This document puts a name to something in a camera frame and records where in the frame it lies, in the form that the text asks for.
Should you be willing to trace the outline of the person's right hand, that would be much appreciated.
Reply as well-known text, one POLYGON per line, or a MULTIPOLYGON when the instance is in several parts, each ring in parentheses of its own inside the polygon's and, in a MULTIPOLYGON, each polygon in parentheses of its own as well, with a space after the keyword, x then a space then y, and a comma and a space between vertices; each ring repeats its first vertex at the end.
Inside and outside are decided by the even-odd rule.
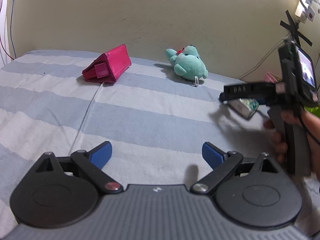
MULTIPOLYGON (((281 117, 288 124, 301 126, 300 120, 294 116, 293 111, 282 111, 281 117)), ((319 118, 306 110, 302 110, 301 117, 311 134, 319 140, 319 118)), ((285 160, 287 143, 280 132, 273 132, 271 140, 274 144, 277 159, 282 163, 285 160)), ((310 135, 308 135, 308 142, 311 152, 311 169, 319 180, 319 144, 310 135)))

